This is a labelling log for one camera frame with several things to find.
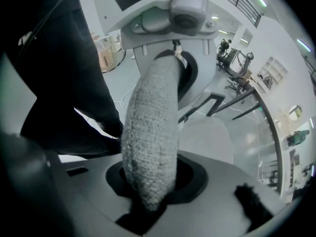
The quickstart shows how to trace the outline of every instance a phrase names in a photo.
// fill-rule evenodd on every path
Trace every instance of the person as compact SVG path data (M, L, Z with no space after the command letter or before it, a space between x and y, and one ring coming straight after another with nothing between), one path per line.
M294 180L294 183L293 183L293 187L295 189L302 189L306 182L308 181L309 177L307 177L307 172L303 172L301 173L298 178L296 180Z
M20 57L27 38L48 14ZM4 50L37 96L21 135L59 154L94 158L119 153L123 124L102 76L80 1L14 0L4 18L4 32L11 33L4 36ZM74 108L118 139L102 136Z
M287 144L289 147L302 144L306 140L306 136L309 135L309 130L295 131L293 135L287 137Z
M230 43L232 43L230 39L228 41L222 39L222 42L219 47L219 55L224 54L226 52L226 50L229 48Z

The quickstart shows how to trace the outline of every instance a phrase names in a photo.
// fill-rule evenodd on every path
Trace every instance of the cardboard box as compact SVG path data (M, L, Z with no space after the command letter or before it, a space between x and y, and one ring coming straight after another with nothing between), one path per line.
M251 75L252 75L252 72L250 70L247 70L246 74L243 77L241 77L241 78L243 78L245 80L248 80Z
M102 72L108 72L114 68L113 57L110 47L98 52Z
M120 44L120 42L111 43L111 51L112 51L112 53L116 53L116 52L119 51L120 49L121 49L121 44Z

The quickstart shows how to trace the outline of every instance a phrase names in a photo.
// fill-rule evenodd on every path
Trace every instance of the shelf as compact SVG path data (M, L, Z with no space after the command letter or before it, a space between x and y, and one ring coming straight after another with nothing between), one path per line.
M258 80L258 81L257 81L257 85L259 85L259 86L263 89L263 91L264 91L265 93L269 93L269 92L270 92L270 90L269 90L268 87L264 84L263 81Z
M273 77L273 78L276 78L276 76L278 75L278 72L276 70L269 70L268 73Z
M276 76L276 81L279 83L283 79L283 76L279 73Z
M268 70L265 67L262 67L262 69L260 70L261 74L265 74Z
M269 72L274 76L278 74L278 70L272 65L270 66Z
M273 65L277 71L281 71L283 68L283 65L278 60L274 60Z
M285 67L283 67L280 71L281 75L286 75L287 74L287 70L285 69Z

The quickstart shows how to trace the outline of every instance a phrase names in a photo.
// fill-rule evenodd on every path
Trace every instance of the gray fabric tube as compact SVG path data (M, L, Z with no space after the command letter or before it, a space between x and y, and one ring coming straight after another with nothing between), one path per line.
M123 168L148 212L156 211L175 186L179 78L175 56L155 60L139 79L127 109Z

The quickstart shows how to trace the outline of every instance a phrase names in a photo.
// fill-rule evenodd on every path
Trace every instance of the black railing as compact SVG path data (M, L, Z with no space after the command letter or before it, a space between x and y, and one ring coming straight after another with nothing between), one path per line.
M306 66L308 67L308 72L310 72L312 82L314 86L316 87L316 69L313 67L313 65L308 61L307 57L302 55L304 58L304 61L306 63Z
M228 0L235 5L255 27L258 26L261 14L252 6L248 0Z

